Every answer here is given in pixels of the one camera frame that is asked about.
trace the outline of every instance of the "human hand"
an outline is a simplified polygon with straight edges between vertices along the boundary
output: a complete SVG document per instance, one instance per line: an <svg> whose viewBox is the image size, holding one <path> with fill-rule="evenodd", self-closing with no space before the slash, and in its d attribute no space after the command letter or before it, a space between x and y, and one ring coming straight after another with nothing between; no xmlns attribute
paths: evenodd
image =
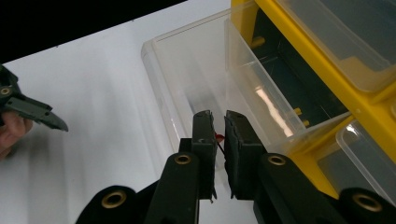
<svg viewBox="0 0 396 224"><path fill-rule="evenodd" d="M11 147L33 127L30 119L21 118L13 111L4 112L1 117L4 125L0 127L0 160L4 159Z"/></svg>

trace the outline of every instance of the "white table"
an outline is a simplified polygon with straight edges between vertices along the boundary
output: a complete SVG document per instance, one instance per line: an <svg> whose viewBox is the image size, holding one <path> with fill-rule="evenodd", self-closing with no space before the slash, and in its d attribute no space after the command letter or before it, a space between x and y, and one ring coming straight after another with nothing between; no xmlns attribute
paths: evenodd
<svg viewBox="0 0 396 224"><path fill-rule="evenodd" d="M49 104L69 132L35 124L0 162L0 224L69 224L99 190L139 191L173 152L140 51L145 41L230 7L189 0L6 63L27 96ZM251 202L201 201L200 223L256 223Z"/></svg>

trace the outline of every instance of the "black robotic claw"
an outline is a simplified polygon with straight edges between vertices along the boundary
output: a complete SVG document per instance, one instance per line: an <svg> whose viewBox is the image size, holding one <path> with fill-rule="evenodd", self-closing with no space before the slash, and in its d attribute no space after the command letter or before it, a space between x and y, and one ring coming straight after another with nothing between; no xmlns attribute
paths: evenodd
<svg viewBox="0 0 396 224"><path fill-rule="evenodd" d="M51 110L49 105L23 95L18 86L18 78L0 65L0 112L15 111L19 116L43 123L51 129L68 131L67 124Z"/></svg>

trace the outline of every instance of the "black background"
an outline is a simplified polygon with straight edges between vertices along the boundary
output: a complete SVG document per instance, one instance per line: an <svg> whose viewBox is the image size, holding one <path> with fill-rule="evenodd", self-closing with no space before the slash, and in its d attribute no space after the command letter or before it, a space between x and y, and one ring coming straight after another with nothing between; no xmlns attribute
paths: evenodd
<svg viewBox="0 0 396 224"><path fill-rule="evenodd" d="M0 63L186 0L0 0Z"/></svg>

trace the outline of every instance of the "white tabletop surface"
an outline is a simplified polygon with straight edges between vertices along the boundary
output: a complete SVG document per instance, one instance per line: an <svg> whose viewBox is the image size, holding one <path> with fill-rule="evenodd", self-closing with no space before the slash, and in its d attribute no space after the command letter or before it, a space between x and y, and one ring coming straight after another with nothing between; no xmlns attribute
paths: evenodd
<svg viewBox="0 0 396 224"><path fill-rule="evenodd" d="M35 124L0 162L0 224L69 224L101 189L139 191L173 152L140 51L144 42L230 7L188 0L5 63L22 92L53 107L69 132ZM257 223L251 202L201 201L200 223Z"/></svg>

